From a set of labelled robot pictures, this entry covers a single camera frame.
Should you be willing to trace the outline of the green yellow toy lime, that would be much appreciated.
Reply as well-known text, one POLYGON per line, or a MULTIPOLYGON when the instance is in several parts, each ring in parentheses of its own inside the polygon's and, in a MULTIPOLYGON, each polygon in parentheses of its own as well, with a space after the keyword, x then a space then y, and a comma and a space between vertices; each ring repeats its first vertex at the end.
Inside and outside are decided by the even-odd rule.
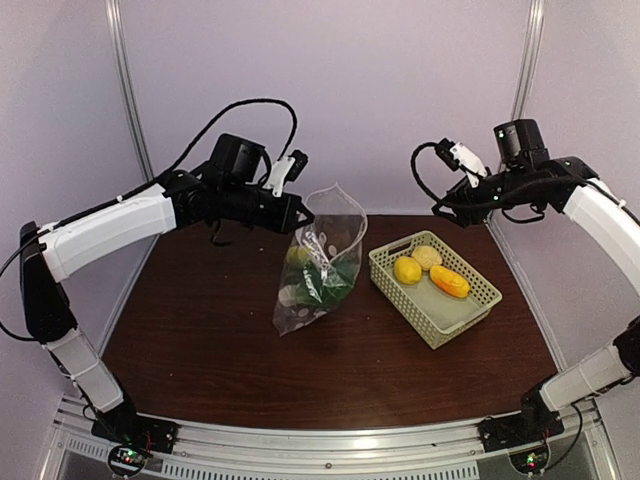
POLYGON ((285 260, 288 265, 303 267, 309 261, 309 252, 304 246, 294 245, 288 249, 285 260))

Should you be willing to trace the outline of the clear zip top bag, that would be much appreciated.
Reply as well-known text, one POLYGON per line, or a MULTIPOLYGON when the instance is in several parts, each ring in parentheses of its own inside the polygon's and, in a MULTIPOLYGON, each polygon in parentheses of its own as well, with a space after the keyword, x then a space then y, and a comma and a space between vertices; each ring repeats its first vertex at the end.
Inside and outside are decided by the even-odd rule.
MULTIPOLYGON (((335 264, 340 261, 350 262, 359 268, 360 273, 363 257, 363 239, 368 230, 368 217, 363 207, 338 184, 311 193, 307 197, 305 205, 315 214, 315 220, 311 225, 295 231, 289 248, 294 245, 306 247, 309 252, 308 263, 312 262, 317 267, 326 268, 329 264, 335 264), (316 230, 316 221, 321 215, 349 216, 352 233, 352 243, 349 247, 341 251, 338 251, 334 246, 330 246, 328 249, 324 247, 323 240, 318 239, 316 230)), ((296 300, 293 283, 295 272, 303 267, 288 265, 284 259, 273 312, 273 325, 280 336, 310 325, 319 318, 336 310, 346 299, 334 308, 315 307, 299 303, 296 300)))

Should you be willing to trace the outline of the toy bok choy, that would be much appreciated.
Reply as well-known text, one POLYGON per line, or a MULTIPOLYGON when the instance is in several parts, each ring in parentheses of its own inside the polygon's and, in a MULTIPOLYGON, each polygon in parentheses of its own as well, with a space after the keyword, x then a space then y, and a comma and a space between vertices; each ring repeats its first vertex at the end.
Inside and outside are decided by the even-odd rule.
POLYGON ((315 307, 334 308, 353 290, 359 268, 350 262, 320 268, 312 262, 294 275, 296 300, 315 307))

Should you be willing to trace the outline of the yellow toy lemon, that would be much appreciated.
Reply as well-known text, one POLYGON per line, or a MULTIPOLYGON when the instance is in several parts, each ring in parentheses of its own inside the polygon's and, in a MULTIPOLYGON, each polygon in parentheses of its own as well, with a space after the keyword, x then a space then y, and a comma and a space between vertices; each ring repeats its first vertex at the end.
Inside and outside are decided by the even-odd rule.
POLYGON ((403 285, 416 285, 422 278, 422 267, 412 257, 398 257, 394 263, 393 272, 396 280, 403 285))

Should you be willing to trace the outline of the orange toy mango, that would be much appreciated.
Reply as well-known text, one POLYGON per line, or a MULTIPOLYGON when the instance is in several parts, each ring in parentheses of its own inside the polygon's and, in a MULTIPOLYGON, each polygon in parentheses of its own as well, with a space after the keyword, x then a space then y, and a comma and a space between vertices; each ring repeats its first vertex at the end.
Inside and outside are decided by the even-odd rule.
POLYGON ((469 282, 460 274, 442 265, 432 266, 429 270, 431 281, 444 293, 455 298, 466 298, 470 293, 469 282))

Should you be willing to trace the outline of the brown toy bun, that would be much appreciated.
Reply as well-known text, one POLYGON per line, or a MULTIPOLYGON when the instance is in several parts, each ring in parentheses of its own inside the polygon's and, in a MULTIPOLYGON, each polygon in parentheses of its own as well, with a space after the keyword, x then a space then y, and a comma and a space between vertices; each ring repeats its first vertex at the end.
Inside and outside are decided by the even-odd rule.
POLYGON ((316 221, 318 239, 323 240, 326 249, 334 246, 338 251, 344 250, 352 243, 350 223, 349 216, 321 215, 316 221))

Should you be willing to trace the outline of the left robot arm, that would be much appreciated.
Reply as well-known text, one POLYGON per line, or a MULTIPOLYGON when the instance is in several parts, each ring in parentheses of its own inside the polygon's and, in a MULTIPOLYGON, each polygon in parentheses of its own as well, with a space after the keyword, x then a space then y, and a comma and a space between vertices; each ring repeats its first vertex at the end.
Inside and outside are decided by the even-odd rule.
POLYGON ((313 222, 300 196, 285 192, 308 163, 295 150, 276 161, 264 146, 223 134, 191 171, 170 168, 140 192, 47 226, 21 229, 20 282, 26 327, 123 444, 144 424, 133 402, 82 333, 62 287, 85 266, 140 240, 223 220, 288 234, 313 222))

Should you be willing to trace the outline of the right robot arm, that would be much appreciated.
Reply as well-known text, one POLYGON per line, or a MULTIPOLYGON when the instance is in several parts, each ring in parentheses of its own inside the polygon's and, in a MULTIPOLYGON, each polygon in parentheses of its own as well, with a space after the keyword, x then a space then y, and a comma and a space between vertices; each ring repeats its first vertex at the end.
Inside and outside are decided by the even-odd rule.
MULTIPOLYGON (((639 220, 614 196, 599 175, 576 156, 552 157, 533 119, 503 123, 493 130, 501 170, 491 173, 479 157, 460 142, 442 139, 434 153, 462 180, 436 199, 435 215, 467 227, 484 222, 493 212, 527 206, 535 218, 554 210, 572 225, 562 246, 552 241, 544 263, 561 280, 579 281, 598 266, 617 267, 624 292, 639 291, 639 220)), ((512 430, 530 442, 557 419, 559 411, 639 376, 639 321, 632 319, 604 346, 533 387, 522 398, 512 430)))

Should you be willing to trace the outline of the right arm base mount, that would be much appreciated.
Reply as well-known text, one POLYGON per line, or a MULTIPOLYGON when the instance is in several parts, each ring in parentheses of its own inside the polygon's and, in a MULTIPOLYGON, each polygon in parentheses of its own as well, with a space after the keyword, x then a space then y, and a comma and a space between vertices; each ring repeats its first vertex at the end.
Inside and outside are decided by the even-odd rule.
POLYGON ((550 464, 549 440, 564 432, 561 420, 548 426, 527 427, 521 414, 485 417, 478 433, 486 453, 505 451, 514 470, 532 477, 542 474, 550 464))

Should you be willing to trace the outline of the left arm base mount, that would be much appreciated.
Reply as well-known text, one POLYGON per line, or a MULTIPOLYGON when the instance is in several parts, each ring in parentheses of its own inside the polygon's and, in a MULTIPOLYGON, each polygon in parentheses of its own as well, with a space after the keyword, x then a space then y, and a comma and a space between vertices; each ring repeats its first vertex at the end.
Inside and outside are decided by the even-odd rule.
POLYGON ((117 477, 140 474, 154 453, 171 454, 177 439, 178 425, 168 420, 139 416, 132 433, 117 433, 104 419, 93 421, 93 436, 114 443, 107 454, 107 466, 117 477))

